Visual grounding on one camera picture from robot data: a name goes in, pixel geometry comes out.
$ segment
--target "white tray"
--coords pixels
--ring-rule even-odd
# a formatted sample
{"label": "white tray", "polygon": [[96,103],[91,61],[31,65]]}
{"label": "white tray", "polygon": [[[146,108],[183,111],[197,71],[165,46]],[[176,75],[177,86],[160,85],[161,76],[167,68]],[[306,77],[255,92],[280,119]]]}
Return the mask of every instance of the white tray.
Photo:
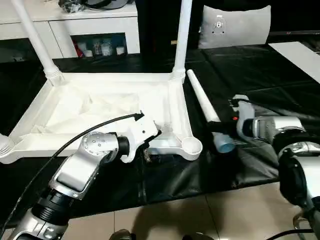
{"label": "white tray", "polygon": [[[202,151],[193,137],[182,82],[171,73],[63,73],[65,82],[52,86],[47,80],[15,126],[13,149],[0,155],[12,163],[22,157],[48,157],[82,131],[101,122],[142,111],[162,134],[150,142],[150,154],[178,154],[195,160]],[[133,118],[97,131],[124,133]],[[60,156],[78,149],[80,140]]]}

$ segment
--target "white pillow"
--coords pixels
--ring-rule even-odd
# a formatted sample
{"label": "white pillow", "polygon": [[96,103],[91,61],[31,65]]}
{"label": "white pillow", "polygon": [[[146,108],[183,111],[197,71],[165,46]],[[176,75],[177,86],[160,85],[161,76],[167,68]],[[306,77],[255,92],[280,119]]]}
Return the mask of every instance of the white pillow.
{"label": "white pillow", "polygon": [[270,5],[248,11],[222,11],[204,6],[198,47],[208,49],[265,44],[270,23]]}

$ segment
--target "shelf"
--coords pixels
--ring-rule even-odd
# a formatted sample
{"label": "shelf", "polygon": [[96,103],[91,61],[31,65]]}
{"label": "shelf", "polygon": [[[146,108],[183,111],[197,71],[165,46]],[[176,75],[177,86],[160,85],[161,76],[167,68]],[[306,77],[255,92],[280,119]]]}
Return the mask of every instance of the shelf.
{"label": "shelf", "polygon": [[[136,4],[130,3],[113,10],[85,9],[81,12],[66,13],[58,5],[58,0],[25,0],[27,11],[34,22],[75,19],[127,18],[137,17]],[[0,24],[20,23],[20,19],[10,0],[0,0]]]}

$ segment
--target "white plastic frame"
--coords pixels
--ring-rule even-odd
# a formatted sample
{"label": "white plastic frame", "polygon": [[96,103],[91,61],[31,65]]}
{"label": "white plastic frame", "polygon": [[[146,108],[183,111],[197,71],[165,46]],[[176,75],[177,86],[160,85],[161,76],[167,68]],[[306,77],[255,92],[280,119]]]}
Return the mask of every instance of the white plastic frame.
{"label": "white plastic frame", "polygon": [[[182,0],[175,64],[171,73],[62,73],[49,57],[23,0],[11,1],[43,65],[47,81],[10,135],[0,135],[0,162],[9,164],[22,157],[51,156],[73,136],[95,125],[97,118],[103,118],[102,112],[108,110],[107,106],[111,112],[127,109],[122,96],[136,99],[139,110],[151,117],[162,131],[150,142],[150,154],[178,154],[190,161],[198,158],[203,146],[193,137],[182,86],[186,76],[192,0]],[[77,129],[81,125],[82,113],[91,114],[94,110],[95,121]],[[130,120],[118,122],[100,130],[121,134],[130,124]],[[79,143],[78,140],[71,144],[60,156],[74,153]]]}

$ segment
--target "bottle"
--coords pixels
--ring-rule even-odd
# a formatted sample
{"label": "bottle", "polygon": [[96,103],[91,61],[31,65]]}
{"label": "bottle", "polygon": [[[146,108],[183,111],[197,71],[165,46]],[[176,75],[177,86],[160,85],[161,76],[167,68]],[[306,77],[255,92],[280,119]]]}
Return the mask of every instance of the bottle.
{"label": "bottle", "polygon": [[111,56],[112,55],[112,45],[111,45],[110,38],[103,39],[103,44],[101,45],[101,51],[102,51],[103,56]]}
{"label": "bottle", "polygon": [[93,52],[94,55],[101,55],[102,51],[101,51],[101,43],[100,43],[100,39],[99,38],[95,38],[92,40],[92,44],[93,44]]}

